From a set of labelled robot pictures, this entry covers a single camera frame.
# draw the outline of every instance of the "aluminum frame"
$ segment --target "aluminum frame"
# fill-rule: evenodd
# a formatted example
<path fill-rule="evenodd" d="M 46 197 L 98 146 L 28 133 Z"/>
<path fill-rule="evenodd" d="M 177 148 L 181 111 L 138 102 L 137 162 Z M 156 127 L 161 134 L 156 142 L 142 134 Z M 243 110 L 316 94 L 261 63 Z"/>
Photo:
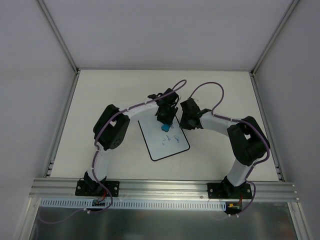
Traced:
<path fill-rule="evenodd" d="M 264 108 L 263 102 L 261 100 L 261 95 L 260 95 L 259 89 L 258 89 L 258 83 L 256 81 L 256 78 L 251 73 L 249 73 L 249 75 L 250 75 L 253 91 L 255 94 L 255 98 L 258 103 L 260 115 L 262 117 L 262 122 L 263 122 L 263 126 L 265 129 L 266 137 L 268 138 L 268 141 L 270 143 L 270 150 L 272 153 L 274 165 L 275 165 L 276 169 L 279 169 L 279 174 L 281 176 L 281 179 L 283 181 L 285 181 L 286 175 L 283 172 L 283 165 L 281 163 L 281 160 L 279 159 L 278 150 L 276 148 L 275 141 L 273 139 L 273 134 L 272 134 L 271 128 L 269 126 L 269 121 L 266 116 L 265 108 Z"/>
<path fill-rule="evenodd" d="M 288 207 L 290 210 L 291 219 L 292 219 L 292 223 L 293 223 L 297 238 L 299 240 L 313 239 L 310 229 L 306 225 L 306 219 L 302 210 L 301 203 L 288 202 Z"/>
<path fill-rule="evenodd" d="M 19 230 L 19 236 L 18 236 L 19 240 L 26 240 L 30 238 L 30 235 L 33 230 L 33 225 L 36 220 L 40 201 L 41 201 L 41 198 L 39 197 L 32 197 L 29 199 L 27 210 L 24 216 L 23 225 Z"/>
<path fill-rule="evenodd" d="M 36 178 L 33 182 L 30 197 L 46 198 L 84 198 L 75 196 L 78 178 Z M 119 196 L 122 199 L 134 200 L 172 200 L 172 201 L 208 201 L 208 181 L 176 181 L 176 180 L 127 180 L 119 181 Z M 299 202 L 295 185 L 290 182 L 255 182 L 255 202 Z"/>
<path fill-rule="evenodd" d="M 56 155 L 58 152 L 58 147 L 60 144 L 60 140 L 62 137 L 62 133 L 63 133 L 65 125 L 66 125 L 67 116 L 69 113 L 71 102 L 74 97 L 74 93 L 75 93 L 76 86 L 78 83 L 79 75 L 80 75 L 80 71 L 78 71 L 73 77 L 72 84 L 71 84 L 68 96 L 66 98 L 66 101 L 64 103 L 63 111 L 62 111 L 62 114 L 61 114 L 61 117 L 60 117 L 60 120 L 58 123 L 58 127 L 55 131 L 55 134 L 54 134 L 54 140 L 53 140 L 53 143 L 49 149 L 47 163 L 46 163 L 45 168 L 43 170 L 43 177 L 48 177 L 47 173 L 50 170 L 50 165 L 53 165 L 53 163 L 55 161 L 55 158 L 56 158 Z"/>
<path fill-rule="evenodd" d="M 48 22 L 55 38 L 57 39 L 58 43 L 60 44 L 62 51 L 63 51 L 65 57 L 67 58 L 69 64 L 71 65 L 73 71 L 75 73 L 77 73 L 79 69 L 74 61 L 74 58 L 71 56 L 71 53 L 70 53 L 70 51 L 64 41 L 59 29 L 57 28 L 57 25 L 56 25 L 54 19 L 52 18 L 51 13 L 49 12 L 45 1 L 44 0 L 35 0 L 35 2 L 37 3 L 39 9 L 43 13 L 44 18 Z"/>
<path fill-rule="evenodd" d="M 280 22 L 276 26 L 274 32 L 272 33 L 268 43 L 266 44 L 265 48 L 263 49 L 258 61 L 256 62 L 255 66 L 252 69 L 252 74 L 255 76 L 257 73 L 259 67 L 267 57 L 268 53 L 272 49 L 273 45 L 275 44 L 276 40 L 278 39 L 280 33 L 284 29 L 285 25 L 287 24 L 288 20 L 290 19 L 292 13 L 297 8 L 298 4 L 301 0 L 292 0 L 288 8 L 286 9 L 285 13 L 283 14 L 283 17 L 281 18 Z"/>

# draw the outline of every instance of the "handwriting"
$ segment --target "handwriting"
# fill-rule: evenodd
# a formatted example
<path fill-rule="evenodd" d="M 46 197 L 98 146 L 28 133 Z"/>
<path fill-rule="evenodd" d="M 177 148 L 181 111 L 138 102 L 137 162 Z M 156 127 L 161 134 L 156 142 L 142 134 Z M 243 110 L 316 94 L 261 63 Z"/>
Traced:
<path fill-rule="evenodd" d="M 177 143 L 179 143 L 179 142 L 180 142 L 180 140 L 179 140 L 179 137 L 178 137 L 178 136 L 174 135 L 173 137 L 175 138 L 175 140 L 176 140 L 176 142 L 177 142 Z"/>

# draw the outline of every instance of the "whiteboard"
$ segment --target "whiteboard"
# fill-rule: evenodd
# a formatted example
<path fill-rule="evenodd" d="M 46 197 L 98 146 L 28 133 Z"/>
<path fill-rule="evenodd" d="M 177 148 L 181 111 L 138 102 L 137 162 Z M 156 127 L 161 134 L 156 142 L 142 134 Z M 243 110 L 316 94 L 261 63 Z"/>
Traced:
<path fill-rule="evenodd" d="M 263 122 L 248 72 L 165 71 L 165 70 L 81 70 L 51 177 L 82 178 L 91 167 L 96 148 L 93 127 L 109 104 L 128 107 L 144 102 L 150 94 L 172 88 L 178 81 L 188 82 L 177 93 L 181 101 L 204 82 L 223 85 L 224 100 L 217 114 Z M 211 108 L 221 98 L 221 90 L 206 85 L 193 96 L 200 109 Z M 181 119 L 178 104 L 176 116 Z M 188 151 L 151 161 L 138 122 L 130 123 L 122 144 L 108 153 L 107 176 L 111 179 L 142 180 L 222 180 L 235 161 L 228 137 L 205 129 L 184 130 Z M 251 181 L 278 181 L 272 157 L 258 165 Z"/>
<path fill-rule="evenodd" d="M 190 145 L 175 116 L 168 132 L 157 117 L 148 116 L 139 121 L 142 135 L 152 161 L 158 161 L 189 150 Z"/>

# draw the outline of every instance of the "enclosure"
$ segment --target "enclosure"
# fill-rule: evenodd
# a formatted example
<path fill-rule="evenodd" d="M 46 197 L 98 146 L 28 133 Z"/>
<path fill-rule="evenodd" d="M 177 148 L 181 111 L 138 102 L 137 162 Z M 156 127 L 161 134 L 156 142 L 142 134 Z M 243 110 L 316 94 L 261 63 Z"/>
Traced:
<path fill-rule="evenodd" d="M 319 9 L 316 0 L 1 3 L 0 236 L 318 239 Z M 160 131 L 148 145 L 152 128 L 141 120 L 119 148 L 98 155 L 99 164 L 110 159 L 100 171 L 119 182 L 112 207 L 80 212 L 95 199 L 75 191 L 91 167 L 93 128 L 106 106 L 145 103 L 184 79 L 180 103 L 217 82 L 224 99 L 215 113 L 252 116 L 266 135 L 270 158 L 247 179 L 256 186 L 248 189 L 253 203 L 228 217 L 228 201 L 210 199 L 207 184 L 222 181 L 235 162 L 227 137 Z M 211 109 L 221 94 L 208 85 L 193 97 Z M 177 124 L 182 113 L 178 104 Z M 153 155 L 151 143 L 159 149 L 163 137 L 187 144 L 166 158 L 164 150 Z M 63 224 L 39 219 L 74 213 Z"/>

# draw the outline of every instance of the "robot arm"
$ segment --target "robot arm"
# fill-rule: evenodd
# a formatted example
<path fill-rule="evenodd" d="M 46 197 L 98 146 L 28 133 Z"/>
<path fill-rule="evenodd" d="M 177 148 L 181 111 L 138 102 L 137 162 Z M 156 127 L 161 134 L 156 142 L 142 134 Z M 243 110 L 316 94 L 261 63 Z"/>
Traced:
<path fill-rule="evenodd" d="M 164 93 L 149 95 L 147 102 L 149 100 L 155 100 L 162 95 L 167 95 L 172 91 L 171 88 L 168 88 Z M 159 100 L 137 106 L 122 113 L 119 113 L 121 109 L 115 107 L 113 104 L 108 105 L 93 128 L 94 139 L 96 140 L 98 138 L 98 148 L 103 149 L 105 151 L 104 154 L 107 155 L 110 150 L 117 148 L 123 142 L 129 124 L 139 121 L 145 116 L 155 116 L 159 122 L 171 125 L 178 111 L 176 107 L 178 101 L 179 95 L 176 92 L 172 92 Z M 117 113 L 118 115 L 114 120 L 100 133 L 106 123 Z M 94 173 L 102 184 L 104 184 L 107 178 L 108 163 L 109 161 L 106 159 L 106 156 L 101 157 L 100 154 L 96 156 Z M 85 172 L 83 181 L 85 182 L 85 189 L 82 191 L 90 193 L 93 196 L 95 194 L 99 195 L 102 188 L 95 180 L 91 167 Z"/>
<path fill-rule="evenodd" d="M 193 98 L 181 103 L 182 117 L 180 127 L 187 130 L 209 129 L 221 133 L 230 138 L 235 162 L 231 171 L 221 182 L 217 191 L 223 192 L 223 196 L 231 197 L 246 183 L 246 177 L 253 163 L 262 158 L 266 153 L 266 147 L 257 134 L 244 123 L 221 119 L 213 116 L 210 109 L 200 110 Z M 247 116 L 243 121 L 250 123 L 262 135 L 270 148 L 269 142 L 256 120 Z"/>

